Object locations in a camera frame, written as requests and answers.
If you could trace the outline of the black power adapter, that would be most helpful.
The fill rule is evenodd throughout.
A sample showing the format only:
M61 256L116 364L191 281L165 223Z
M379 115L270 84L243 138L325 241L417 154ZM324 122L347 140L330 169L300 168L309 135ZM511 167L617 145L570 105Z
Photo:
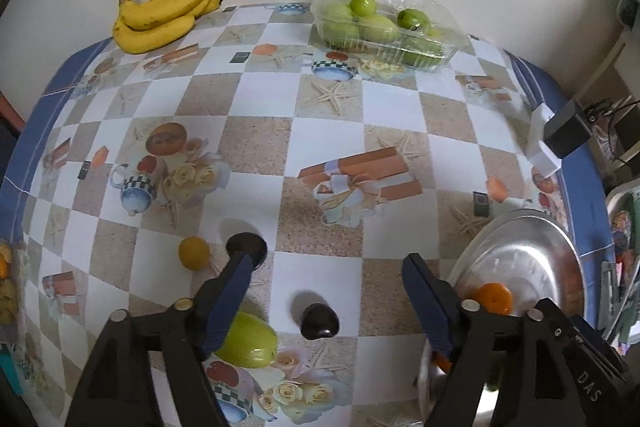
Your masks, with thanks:
M563 159L587 143L591 135L591 124L582 106L571 98L544 125L542 141L557 158Z

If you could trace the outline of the patterned checkered tablecloth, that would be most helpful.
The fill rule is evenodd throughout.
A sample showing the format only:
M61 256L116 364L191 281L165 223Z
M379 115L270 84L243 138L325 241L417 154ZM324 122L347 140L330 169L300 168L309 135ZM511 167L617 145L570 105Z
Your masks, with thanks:
M15 247L24 398L66 420L110 314L163 310L227 262L236 233L268 255L244 301L279 336L257 374L254 426L409 426L423 339L400 266L447 275L494 211L547 210L573 234L587 295L612 253L589 150L542 179L524 154L529 114L565 102L542 70L472 39L436 72L322 49L302 4L204 17L179 42L127 55L101 42L70 57L18 140L1 192ZM186 269L186 237L210 262ZM300 318L325 303L332 338Z

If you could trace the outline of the white charger block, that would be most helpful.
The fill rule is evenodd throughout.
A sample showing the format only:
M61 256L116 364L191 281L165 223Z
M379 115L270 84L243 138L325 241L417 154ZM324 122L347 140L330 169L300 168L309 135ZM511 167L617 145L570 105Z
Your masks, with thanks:
M533 110L525 147L526 158L545 178L556 173L562 165L562 159L556 156L551 148L544 143L544 127L553 116L552 110L544 103Z

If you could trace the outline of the orange tangerine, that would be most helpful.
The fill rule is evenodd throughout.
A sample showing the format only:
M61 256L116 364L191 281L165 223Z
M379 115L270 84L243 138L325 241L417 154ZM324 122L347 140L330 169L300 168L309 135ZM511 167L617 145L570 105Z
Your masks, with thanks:
M493 314L510 315L513 310L512 293L506 285L500 283L486 283L476 288L471 298Z

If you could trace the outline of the small yellow-brown fruit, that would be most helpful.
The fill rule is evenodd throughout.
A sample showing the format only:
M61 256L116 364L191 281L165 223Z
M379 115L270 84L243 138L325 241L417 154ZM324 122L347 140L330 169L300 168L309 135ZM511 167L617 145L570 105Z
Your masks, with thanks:
M179 244L178 256L180 262L186 269L201 271L205 269L210 262L209 246L201 237L186 237Z

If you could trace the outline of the large green mango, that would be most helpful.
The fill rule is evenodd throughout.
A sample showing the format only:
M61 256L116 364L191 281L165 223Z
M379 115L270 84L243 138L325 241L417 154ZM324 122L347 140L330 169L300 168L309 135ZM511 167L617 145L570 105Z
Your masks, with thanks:
M262 369L274 361L278 346L278 335L267 322L254 314L239 311L224 343L214 353L232 365Z

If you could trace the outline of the dark plum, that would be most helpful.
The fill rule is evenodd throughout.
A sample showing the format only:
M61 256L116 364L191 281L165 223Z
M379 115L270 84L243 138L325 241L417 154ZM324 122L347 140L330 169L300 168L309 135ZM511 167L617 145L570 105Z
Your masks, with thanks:
M268 255L268 246L262 236L252 232L234 234L226 243L226 251L229 257L236 254L247 254L253 263L253 270L258 270L265 262Z
M299 329L307 340L332 338L340 331L340 320L325 303L313 303L304 310Z

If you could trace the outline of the silver metal bowl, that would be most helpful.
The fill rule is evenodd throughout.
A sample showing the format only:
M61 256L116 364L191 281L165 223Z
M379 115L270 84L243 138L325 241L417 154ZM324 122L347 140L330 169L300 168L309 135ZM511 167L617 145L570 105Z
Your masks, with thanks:
M492 220L466 246L446 281L462 298L488 283L499 283L512 295L510 315L521 317L542 298L550 298L569 317L585 317L588 298L578 252L558 222L537 210L515 210ZM497 403L506 352L490 358L473 426L489 426ZM424 421L444 391L447 375L435 362L425 338L416 389Z

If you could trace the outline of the clear plastic fruit container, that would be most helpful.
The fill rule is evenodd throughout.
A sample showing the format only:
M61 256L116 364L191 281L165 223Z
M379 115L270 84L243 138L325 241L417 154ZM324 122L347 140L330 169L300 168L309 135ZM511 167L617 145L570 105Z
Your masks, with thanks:
M312 0L310 10L330 49L394 66L434 70L469 44L451 13L433 0Z

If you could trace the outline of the yellow banana bunch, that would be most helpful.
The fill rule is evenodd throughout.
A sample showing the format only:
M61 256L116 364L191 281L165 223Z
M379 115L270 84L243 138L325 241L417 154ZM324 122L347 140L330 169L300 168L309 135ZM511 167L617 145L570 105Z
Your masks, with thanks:
M188 34L199 18L218 10L222 0L118 0L112 36L128 54L145 54Z

